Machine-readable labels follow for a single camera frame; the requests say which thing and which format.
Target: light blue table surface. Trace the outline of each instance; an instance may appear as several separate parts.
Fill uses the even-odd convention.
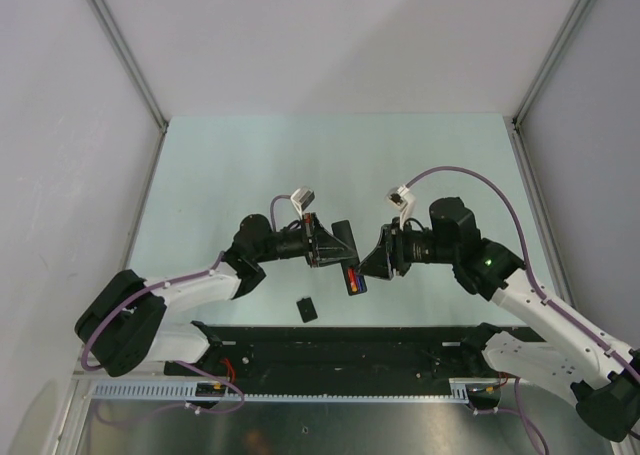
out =
[[[268,216],[274,195],[307,185],[309,210],[324,226],[349,219],[360,257],[380,226],[398,212],[384,201],[393,186],[437,165],[484,174],[512,201],[530,245],[538,278],[550,275],[502,116],[389,114],[351,116],[178,117],[171,120],[130,266],[143,277],[170,276],[211,264],[227,249],[248,214]],[[439,173],[418,183],[414,216],[429,225],[428,207],[459,196],[484,236],[521,250],[511,218],[481,182]],[[294,220],[288,201],[279,226]],[[339,266],[309,268],[303,259],[263,264],[267,278],[249,295],[184,313],[223,325],[302,325],[296,301],[313,298],[311,325],[521,325],[517,318],[467,294],[448,266],[414,265],[391,282],[367,279],[366,294],[349,297]]]

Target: white connector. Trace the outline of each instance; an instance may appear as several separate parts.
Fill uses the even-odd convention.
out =
[[[405,185],[402,185],[401,187],[392,188],[385,199],[400,212],[400,229],[403,230],[404,224],[413,215],[416,197]]]
[[[313,190],[309,187],[300,187],[291,194],[291,203],[300,218],[302,218],[302,214],[315,198]]]

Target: small black block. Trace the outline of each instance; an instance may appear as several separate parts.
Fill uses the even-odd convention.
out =
[[[300,316],[304,323],[311,322],[318,318],[318,313],[316,312],[316,307],[313,306],[311,297],[298,300],[296,305],[298,305],[298,311],[300,312]]]

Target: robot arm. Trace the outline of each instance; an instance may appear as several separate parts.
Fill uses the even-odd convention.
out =
[[[473,212],[459,198],[434,202],[429,209],[432,228],[414,230],[406,211],[412,210],[415,199],[408,195],[401,187],[388,196],[402,216],[382,227],[376,248],[358,272],[391,280],[394,274],[404,276],[413,263],[452,265],[467,292],[512,313],[548,342],[524,343],[488,326],[486,336],[474,341],[488,366],[530,380],[575,405],[581,418],[602,436],[624,439],[640,418],[640,385],[628,369],[640,368],[638,352],[550,290],[545,289],[545,299],[539,298],[524,261],[503,245],[482,238]],[[610,348],[605,352],[585,331],[597,334]]]
[[[359,261],[347,221],[334,223],[332,235],[315,213],[304,213],[313,198],[311,190],[297,190],[292,202],[301,219],[279,231],[263,215],[246,217],[231,247],[206,270],[161,280],[119,272],[80,317],[76,334],[112,377],[144,361],[197,362],[210,341],[196,325],[174,323],[178,313],[248,294],[266,277],[264,262],[304,257],[310,267],[340,263],[345,271]],[[366,291],[364,282],[359,287]],[[350,285],[347,290],[352,294]]]

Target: metal floor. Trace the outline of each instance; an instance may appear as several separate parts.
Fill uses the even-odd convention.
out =
[[[572,408],[535,387],[524,387],[527,414],[553,455],[611,454]],[[103,402],[109,420],[141,416],[157,402]],[[504,407],[513,407],[511,389]],[[85,424],[78,455],[377,455],[535,454],[520,420],[474,417],[464,405],[427,403],[248,403],[229,415],[175,409],[126,429],[96,419]]]

